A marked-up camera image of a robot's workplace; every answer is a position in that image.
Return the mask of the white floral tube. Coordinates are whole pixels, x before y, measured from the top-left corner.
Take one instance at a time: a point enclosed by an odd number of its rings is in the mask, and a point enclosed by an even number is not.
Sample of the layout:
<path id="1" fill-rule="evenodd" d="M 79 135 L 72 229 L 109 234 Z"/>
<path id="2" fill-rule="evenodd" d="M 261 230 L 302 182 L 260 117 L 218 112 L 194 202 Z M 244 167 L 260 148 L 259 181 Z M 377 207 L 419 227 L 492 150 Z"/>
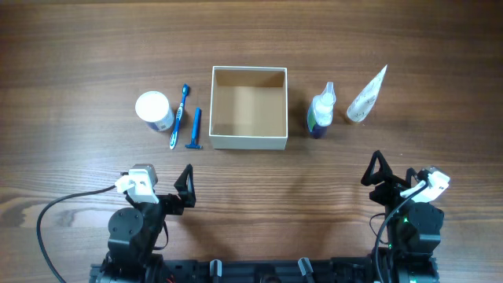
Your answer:
<path id="1" fill-rule="evenodd" d="M 346 117 L 351 123 L 360 123 L 370 113 L 378 98 L 386 71 L 387 65 L 380 70 L 350 104 L 346 111 Z"/>

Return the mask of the white round container blue label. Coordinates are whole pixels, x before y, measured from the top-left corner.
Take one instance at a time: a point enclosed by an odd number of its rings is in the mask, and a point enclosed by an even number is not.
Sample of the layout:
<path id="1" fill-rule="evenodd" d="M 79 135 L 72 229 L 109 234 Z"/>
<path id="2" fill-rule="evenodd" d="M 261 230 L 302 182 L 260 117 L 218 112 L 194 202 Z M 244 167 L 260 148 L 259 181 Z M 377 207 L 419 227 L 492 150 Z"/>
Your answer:
<path id="1" fill-rule="evenodd" d="M 135 103 L 135 112 L 155 131 L 168 130 L 174 124 L 174 113 L 170 102 L 159 91 L 143 93 Z"/>

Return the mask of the clear bottle blue liquid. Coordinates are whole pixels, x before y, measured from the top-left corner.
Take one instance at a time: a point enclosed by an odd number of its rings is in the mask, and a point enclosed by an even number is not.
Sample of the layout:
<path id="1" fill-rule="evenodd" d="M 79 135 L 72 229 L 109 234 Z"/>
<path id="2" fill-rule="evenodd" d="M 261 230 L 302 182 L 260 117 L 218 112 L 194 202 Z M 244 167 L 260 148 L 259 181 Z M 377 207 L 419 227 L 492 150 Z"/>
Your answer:
<path id="1" fill-rule="evenodd" d="M 321 94 L 314 96 L 307 112 L 307 129 L 312 138 L 322 138 L 332 123 L 336 103 L 334 83 L 327 82 Z"/>

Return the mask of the cardboard box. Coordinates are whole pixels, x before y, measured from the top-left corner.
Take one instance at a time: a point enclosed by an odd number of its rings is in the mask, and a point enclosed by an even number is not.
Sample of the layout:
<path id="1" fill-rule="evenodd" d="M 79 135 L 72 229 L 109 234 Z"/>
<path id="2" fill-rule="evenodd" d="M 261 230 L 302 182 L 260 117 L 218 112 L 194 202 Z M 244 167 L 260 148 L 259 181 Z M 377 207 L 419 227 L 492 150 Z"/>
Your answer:
<path id="1" fill-rule="evenodd" d="M 214 66 L 208 135 L 214 149 L 285 149 L 288 70 Z"/>

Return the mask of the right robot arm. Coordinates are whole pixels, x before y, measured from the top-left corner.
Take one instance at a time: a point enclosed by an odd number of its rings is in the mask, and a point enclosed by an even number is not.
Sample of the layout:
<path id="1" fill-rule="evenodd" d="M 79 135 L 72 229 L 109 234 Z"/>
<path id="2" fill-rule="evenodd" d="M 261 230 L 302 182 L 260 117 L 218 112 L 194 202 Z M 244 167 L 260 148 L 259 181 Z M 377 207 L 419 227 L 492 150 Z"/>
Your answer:
<path id="1" fill-rule="evenodd" d="M 426 167 L 409 168 L 400 178 L 377 150 L 361 184 L 373 186 L 369 199 L 385 208 L 370 254 L 373 281 L 438 282 L 433 252 L 441 242 L 444 212 L 431 202 L 447 190 L 450 177 L 438 167 Z"/>

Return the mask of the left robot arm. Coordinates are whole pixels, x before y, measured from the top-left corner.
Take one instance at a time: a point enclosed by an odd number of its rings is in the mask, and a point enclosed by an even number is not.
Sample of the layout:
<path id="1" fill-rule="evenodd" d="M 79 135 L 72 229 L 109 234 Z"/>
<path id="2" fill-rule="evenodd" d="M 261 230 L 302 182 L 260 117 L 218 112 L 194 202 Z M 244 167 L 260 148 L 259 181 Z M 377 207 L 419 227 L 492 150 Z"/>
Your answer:
<path id="1" fill-rule="evenodd" d="M 174 272 L 164 262 L 156 242 L 167 232 L 167 215 L 182 215 L 193 208 L 196 194 L 193 166 L 188 164 L 174 183 L 176 194 L 157 195 L 158 182 L 151 164 L 136 164 L 116 182 L 118 193 L 130 207 L 115 212 L 108 222 L 108 253 L 102 264 L 90 271 L 91 282 L 175 282 Z"/>

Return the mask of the blue disposable razor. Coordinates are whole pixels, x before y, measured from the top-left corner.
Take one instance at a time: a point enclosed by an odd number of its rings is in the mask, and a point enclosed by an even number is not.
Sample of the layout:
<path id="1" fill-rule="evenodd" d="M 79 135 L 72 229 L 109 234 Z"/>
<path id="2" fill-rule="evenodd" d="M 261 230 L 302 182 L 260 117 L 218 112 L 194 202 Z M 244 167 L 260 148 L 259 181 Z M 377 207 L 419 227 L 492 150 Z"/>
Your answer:
<path id="1" fill-rule="evenodd" d="M 200 118 L 201 118 L 201 109 L 196 108 L 194 120 L 193 120 L 193 129 L 191 133 L 190 143 L 185 145 L 187 149 L 202 149 L 202 146 L 198 144 L 198 138 L 200 133 Z"/>

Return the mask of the blue white toothbrush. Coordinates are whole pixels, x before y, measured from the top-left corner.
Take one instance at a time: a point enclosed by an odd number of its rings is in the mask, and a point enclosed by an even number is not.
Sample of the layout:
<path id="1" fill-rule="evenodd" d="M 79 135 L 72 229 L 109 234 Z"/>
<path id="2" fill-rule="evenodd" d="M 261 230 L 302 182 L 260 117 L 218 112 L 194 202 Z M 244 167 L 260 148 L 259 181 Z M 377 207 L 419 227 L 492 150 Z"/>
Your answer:
<path id="1" fill-rule="evenodd" d="M 183 117 L 183 112 L 184 112 L 184 107 L 185 107 L 185 100 L 187 96 L 189 95 L 189 86 L 185 84 L 182 88 L 182 100 L 180 105 L 178 106 L 177 112 L 176 112 L 176 117 L 175 117 L 175 124 L 174 124 L 174 129 L 171 134 L 170 138 L 170 149 L 174 149 L 175 146 L 177 145 L 178 142 L 178 132 L 179 128 L 181 126 L 181 121 Z"/>

